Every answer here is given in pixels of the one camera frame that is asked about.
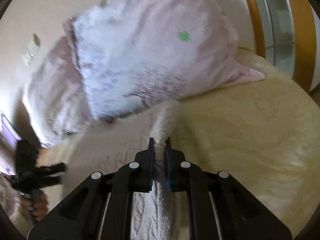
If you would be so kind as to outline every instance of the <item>hand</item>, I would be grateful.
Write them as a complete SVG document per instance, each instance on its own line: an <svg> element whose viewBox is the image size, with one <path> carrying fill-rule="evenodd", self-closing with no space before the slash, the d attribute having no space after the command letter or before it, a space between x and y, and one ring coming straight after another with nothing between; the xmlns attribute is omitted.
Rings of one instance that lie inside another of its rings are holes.
<svg viewBox="0 0 320 240"><path fill-rule="evenodd" d="M48 213L47 196L43 193L41 200L33 203L31 200L20 196L20 206L24 209L32 210L36 221L40 221Z"/></svg>

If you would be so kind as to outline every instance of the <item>glass panel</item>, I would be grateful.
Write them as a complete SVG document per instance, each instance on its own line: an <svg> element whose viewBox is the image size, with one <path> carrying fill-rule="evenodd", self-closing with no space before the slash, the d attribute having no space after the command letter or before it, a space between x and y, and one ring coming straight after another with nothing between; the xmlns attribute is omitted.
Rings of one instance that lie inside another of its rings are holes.
<svg viewBox="0 0 320 240"><path fill-rule="evenodd" d="M275 47L275 53L275 66L292 77L295 64L295 44L278 45Z"/></svg>
<svg viewBox="0 0 320 240"><path fill-rule="evenodd" d="M273 46L272 25L266 0L257 0L264 34L265 47Z"/></svg>
<svg viewBox="0 0 320 240"><path fill-rule="evenodd" d="M266 49L266 60L269 61L271 65L275 65L275 50L274 48Z"/></svg>
<svg viewBox="0 0 320 240"><path fill-rule="evenodd" d="M294 42L293 20L287 0L267 0L274 33L274 43Z"/></svg>

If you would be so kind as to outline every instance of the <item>yellow bed sheet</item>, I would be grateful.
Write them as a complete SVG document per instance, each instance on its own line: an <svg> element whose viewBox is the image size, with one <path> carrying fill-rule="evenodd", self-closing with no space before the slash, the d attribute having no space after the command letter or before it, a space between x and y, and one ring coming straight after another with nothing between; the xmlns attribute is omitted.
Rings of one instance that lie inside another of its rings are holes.
<svg viewBox="0 0 320 240"><path fill-rule="evenodd" d="M266 79L183 100L172 146L204 171L229 171L295 237L320 203L320 109L265 59L238 60Z"/></svg>

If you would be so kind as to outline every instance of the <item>green dot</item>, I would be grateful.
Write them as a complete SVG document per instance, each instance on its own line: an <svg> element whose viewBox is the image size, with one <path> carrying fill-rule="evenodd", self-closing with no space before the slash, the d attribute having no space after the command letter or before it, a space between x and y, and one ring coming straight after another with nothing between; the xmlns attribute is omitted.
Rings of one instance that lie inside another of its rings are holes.
<svg viewBox="0 0 320 240"><path fill-rule="evenodd" d="M179 32L179 39L182 41L189 41L190 37L189 37L189 33L187 32Z"/></svg>

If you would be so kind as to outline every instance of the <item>pillowcase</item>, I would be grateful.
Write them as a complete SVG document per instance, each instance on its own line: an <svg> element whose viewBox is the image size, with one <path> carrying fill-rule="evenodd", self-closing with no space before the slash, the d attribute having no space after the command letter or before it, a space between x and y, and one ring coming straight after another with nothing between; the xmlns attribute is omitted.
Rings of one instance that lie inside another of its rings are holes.
<svg viewBox="0 0 320 240"><path fill-rule="evenodd" d="M264 78L216 0L105 0L64 28L94 118Z"/></svg>
<svg viewBox="0 0 320 240"><path fill-rule="evenodd" d="M91 114L71 48L62 37L25 85L22 102L42 147L62 143L70 133L83 132Z"/></svg>

